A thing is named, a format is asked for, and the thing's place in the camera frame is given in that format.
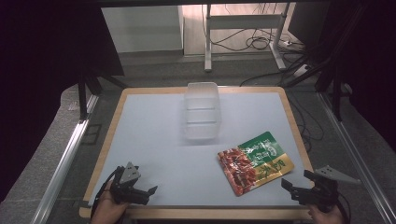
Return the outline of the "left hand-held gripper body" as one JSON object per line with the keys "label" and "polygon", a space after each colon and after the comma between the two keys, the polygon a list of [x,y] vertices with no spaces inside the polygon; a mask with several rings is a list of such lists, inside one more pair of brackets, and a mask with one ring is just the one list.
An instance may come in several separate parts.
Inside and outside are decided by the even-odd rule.
{"label": "left hand-held gripper body", "polygon": [[116,169],[116,173],[110,187],[110,192],[116,203],[135,203],[134,199],[138,196],[149,197],[147,191],[136,189],[134,187],[134,184],[140,176],[141,174],[138,172],[138,168],[130,161],[126,166],[121,166]]}

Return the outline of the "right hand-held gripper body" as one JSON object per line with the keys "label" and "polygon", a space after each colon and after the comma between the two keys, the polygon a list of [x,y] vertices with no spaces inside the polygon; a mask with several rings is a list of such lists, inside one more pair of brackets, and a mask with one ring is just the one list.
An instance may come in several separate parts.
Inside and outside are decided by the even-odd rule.
{"label": "right hand-held gripper body", "polygon": [[346,175],[330,165],[316,169],[313,173],[319,176],[312,189],[298,189],[299,204],[314,204],[321,212],[328,213],[337,204],[339,191],[338,182],[359,185],[358,178]]}

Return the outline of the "red and green snack packet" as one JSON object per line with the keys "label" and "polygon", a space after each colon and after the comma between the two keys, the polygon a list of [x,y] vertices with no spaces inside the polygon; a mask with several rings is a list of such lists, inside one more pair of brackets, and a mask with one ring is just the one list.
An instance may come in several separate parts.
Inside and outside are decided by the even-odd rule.
{"label": "red and green snack packet", "polygon": [[219,152],[218,161],[236,196],[294,169],[294,163],[270,132]]}

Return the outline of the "translucent plastic container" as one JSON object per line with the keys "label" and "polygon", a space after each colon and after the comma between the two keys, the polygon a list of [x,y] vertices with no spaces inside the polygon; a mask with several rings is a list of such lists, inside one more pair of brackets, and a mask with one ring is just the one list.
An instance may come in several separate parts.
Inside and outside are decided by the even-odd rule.
{"label": "translucent plastic container", "polygon": [[219,87],[215,82],[192,82],[184,94],[184,133],[188,140],[215,139],[221,124]]}

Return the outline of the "person's right hand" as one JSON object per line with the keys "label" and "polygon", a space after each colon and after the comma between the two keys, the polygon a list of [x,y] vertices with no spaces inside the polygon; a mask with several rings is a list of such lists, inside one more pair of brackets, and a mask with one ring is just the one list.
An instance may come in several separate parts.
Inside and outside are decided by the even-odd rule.
{"label": "person's right hand", "polygon": [[335,206],[330,212],[323,213],[315,205],[309,204],[308,215],[312,217],[314,224],[345,224],[342,213]]}

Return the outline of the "person's left hand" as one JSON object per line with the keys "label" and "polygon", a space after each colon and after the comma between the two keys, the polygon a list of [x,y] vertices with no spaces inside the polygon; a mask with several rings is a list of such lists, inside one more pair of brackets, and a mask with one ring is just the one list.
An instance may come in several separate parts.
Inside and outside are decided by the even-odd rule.
{"label": "person's left hand", "polygon": [[129,206],[128,203],[116,203],[111,192],[109,181],[99,197],[91,224],[116,224]]}

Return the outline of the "dark square floor plate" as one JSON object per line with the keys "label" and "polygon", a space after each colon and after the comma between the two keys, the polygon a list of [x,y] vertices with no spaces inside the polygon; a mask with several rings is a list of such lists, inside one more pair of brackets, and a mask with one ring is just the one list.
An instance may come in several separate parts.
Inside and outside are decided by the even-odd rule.
{"label": "dark square floor plate", "polygon": [[101,124],[91,124],[87,127],[81,144],[85,146],[93,146],[96,144],[102,129]]}

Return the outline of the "black metal stand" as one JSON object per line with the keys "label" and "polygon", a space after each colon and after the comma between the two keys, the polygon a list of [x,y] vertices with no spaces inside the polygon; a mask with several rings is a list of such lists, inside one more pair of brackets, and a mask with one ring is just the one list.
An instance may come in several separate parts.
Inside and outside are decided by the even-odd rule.
{"label": "black metal stand", "polygon": [[351,39],[361,16],[367,8],[364,0],[346,0],[350,7],[340,19],[331,34],[317,48],[324,52],[323,59],[304,74],[281,85],[282,88],[292,88],[304,80],[319,74],[314,87],[318,92],[325,92],[332,85],[332,112],[341,121],[340,102],[342,93],[342,76],[339,72],[342,53],[346,50],[347,42]]}
{"label": "black metal stand", "polygon": [[115,86],[126,89],[128,85],[116,79],[113,76],[102,72],[81,73],[78,77],[78,103],[79,103],[79,121],[82,122],[88,118],[88,105],[86,89],[89,89],[93,95],[99,95],[102,92],[102,86],[99,83],[99,77],[114,84]]}

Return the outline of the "white power strip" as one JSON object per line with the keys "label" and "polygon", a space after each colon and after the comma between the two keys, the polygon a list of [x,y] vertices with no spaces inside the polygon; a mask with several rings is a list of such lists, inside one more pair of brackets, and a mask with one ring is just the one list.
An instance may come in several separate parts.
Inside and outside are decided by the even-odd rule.
{"label": "white power strip", "polygon": [[298,68],[293,75],[295,77],[300,77],[304,73],[306,73],[310,69],[310,66],[308,64],[303,64],[300,68]]}

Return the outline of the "dark curtain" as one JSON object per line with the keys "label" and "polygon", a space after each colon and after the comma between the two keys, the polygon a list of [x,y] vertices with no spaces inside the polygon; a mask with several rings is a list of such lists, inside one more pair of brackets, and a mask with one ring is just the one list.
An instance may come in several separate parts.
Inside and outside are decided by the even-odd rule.
{"label": "dark curtain", "polygon": [[121,76],[102,9],[78,0],[0,0],[0,203],[84,76]]}
{"label": "dark curtain", "polygon": [[367,6],[338,56],[338,72],[352,89],[350,103],[396,151],[396,0],[330,0],[322,27],[325,59],[352,10]]}

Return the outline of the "white cabinet panel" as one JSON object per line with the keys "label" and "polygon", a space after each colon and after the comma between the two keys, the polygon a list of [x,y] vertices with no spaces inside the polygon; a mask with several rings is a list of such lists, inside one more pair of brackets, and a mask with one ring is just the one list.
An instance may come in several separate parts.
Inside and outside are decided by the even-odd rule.
{"label": "white cabinet panel", "polygon": [[182,7],[103,7],[118,53],[182,50]]}

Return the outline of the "white desk frame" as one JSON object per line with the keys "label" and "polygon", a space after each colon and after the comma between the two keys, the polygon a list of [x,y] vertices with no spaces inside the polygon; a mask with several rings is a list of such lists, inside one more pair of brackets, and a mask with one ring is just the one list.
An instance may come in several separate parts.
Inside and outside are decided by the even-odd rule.
{"label": "white desk frame", "polygon": [[287,3],[281,14],[263,15],[211,15],[211,6],[206,6],[205,16],[205,71],[212,70],[212,30],[230,29],[276,29],[276,34],[269,41],[270,50],[279,70],[285,70],[286,65],[279,53],[278,44],[288,15],[290,3]]}

